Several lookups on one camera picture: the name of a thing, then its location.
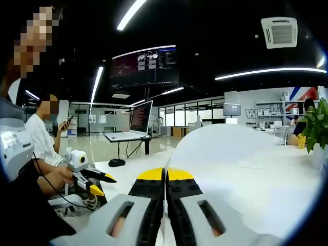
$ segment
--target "glass wall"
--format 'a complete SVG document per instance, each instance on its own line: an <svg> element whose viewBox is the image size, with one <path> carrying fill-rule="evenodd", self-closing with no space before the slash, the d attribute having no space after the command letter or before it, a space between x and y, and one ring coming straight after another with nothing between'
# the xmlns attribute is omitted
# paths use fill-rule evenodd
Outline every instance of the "glass wall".
<svg viewBox="0 0 328 246"><path fill-rule="evenodd" d="M186 126L197 121L197 103L186 104Z"/></svg>
<svg viewBox="0 0 328 246"><path fill-rule="evenodd" d="M224 118L222 100L213 100L212 101L212 108L213 108L213 119L222 119L222 118Z"/></svg>
<svg viewBox="0 0 328 246"><path fill-rule="evenodd" d="M177 127L185 126L185 105L177 105L175 106L175 125Z"/></svg>
<svg viewBox="0 0 328 246"><path fill-rule="evenodd" d="M198 103L198 115L201 120L212 119L212 101L200 101Z"/></svg>
<svg viewBox="0 0 328 246"><path fill-rule="evenodd" d="M163 126L166 126L166 122L165 122L165 108L160 108L158 111L159 111L158 115L163 118Z"/></svg>
<svg viewBox="0 0 328 246"><path fill-rule="evenodd" d="M166 108L166 126L174 126L174 106Z"/></svg>
<svg viewBox="0 0 328 246"><path fill-rule="evenodd" d="M187 127L197 121L198 115L202 121L221 123L224 122L223 102L224 99L217 99L163 107L158 108L158 114L163 118L164 126Z"/></svg>
<svg viewBox="0 0 328 246"><path fill-rule="evenodd" d="M89 136L90 105L79 105L77 118L77 135Z"/></svg>
<svg viewBox="0 0 328 246"><path fill-rule="evenodd" d="M129 108L120 106L70 104L69 116L77 118L77 136L128 131L130 126Z"/></svg>

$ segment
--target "monitor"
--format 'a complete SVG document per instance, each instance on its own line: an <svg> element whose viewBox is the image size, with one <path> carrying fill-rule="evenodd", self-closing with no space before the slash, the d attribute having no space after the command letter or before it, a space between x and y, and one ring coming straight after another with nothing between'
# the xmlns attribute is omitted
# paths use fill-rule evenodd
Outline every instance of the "monitor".
<svg viewBox="0 0 328 246"><path fill-rule="evenodd" d="M241 105L240 104L223 104L223 115L224 116L240 116Z"/></svg>
<svg viewBox="0 0 328 246"><path fill-rule="evenodd" d="M130 131L148 135L149 119L153 101L148 101L133 108Z"/></svg>
<svg viewBox="0 0 328 246"><path fill-rule="evenodd" d="M112 58L110 89L163 84L177 85L175 45L132 51Z"/></svg>

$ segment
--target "desk stand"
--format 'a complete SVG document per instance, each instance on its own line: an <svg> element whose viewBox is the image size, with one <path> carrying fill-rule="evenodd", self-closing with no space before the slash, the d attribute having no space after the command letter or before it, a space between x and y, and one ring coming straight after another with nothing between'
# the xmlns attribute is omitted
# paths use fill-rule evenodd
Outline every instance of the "desk stand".
<svg viewBox="0 0 328 246"><path fill-rule="evenodd" d="M119 158L119 142L118 142L118 146L117 146L117 154L118 154L118 159L111 159L108 163L108 165L112 168L120 167L120 166L125 165L125 160L121 160Z"/></svg>

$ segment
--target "laptop screen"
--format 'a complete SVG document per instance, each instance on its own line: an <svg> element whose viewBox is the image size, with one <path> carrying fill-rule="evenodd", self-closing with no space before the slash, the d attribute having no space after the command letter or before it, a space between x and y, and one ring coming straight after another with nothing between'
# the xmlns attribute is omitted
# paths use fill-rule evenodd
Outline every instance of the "laptop screen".
<svg viewBox="0 0 328 246"><path fill-rule="evenodd" d="M148 123L153 101L148 101L133 108L130 130L148 132Z"/></svg>

